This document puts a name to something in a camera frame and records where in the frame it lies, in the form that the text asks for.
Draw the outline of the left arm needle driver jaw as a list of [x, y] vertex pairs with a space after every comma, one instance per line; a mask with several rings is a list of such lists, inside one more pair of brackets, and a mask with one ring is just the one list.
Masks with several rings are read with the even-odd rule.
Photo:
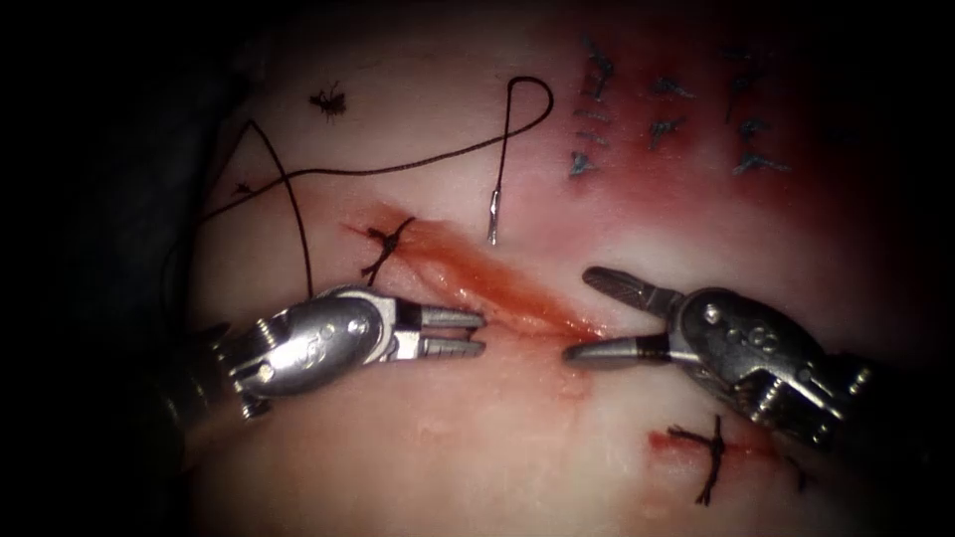
[[428, 336], [417, 331], [398, 332], [395, 341], [392, 361], [478, 357], [485, 350], [485, 343], [481, 341]]
[[486, 321], [478, 312], [413, 301], [398, 301], [397, 324], [415, 330], [477, 330], [485, 327]]

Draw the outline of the right arm needle driver jaw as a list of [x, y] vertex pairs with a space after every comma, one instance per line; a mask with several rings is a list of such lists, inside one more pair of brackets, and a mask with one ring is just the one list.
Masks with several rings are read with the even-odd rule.
[[659, 318], [669, 317], [683, 300], [683, 294], [677, 290], [656, 286], [614, 268], [588, 267], [581, 278], [598, 292]]
[[666, 333], [580, 343], [567, 347], [562, 359], [571, 367], [699, 365], [696, 354], [672, 348]]

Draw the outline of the left arm needle driver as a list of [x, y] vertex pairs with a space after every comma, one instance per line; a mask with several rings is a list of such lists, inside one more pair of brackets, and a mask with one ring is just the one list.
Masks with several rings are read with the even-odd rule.
[[402, 344], [424, 327], [424, 306], [366, 286], [338, 286], [261, 318], [222, 344], [222, 365], [247, 420], [271, 401], [303, 395], [351, 370], [413, 357]]

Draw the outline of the right arm needle driver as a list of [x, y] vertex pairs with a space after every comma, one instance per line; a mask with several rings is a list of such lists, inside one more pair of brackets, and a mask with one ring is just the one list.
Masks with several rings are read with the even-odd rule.
[[872, 362], [829, 354], [786, 314], [724, 288], [682, 298], [668, 335], [690, 376], [717, 400], [816, 449], [833, 446], [874, 376]]

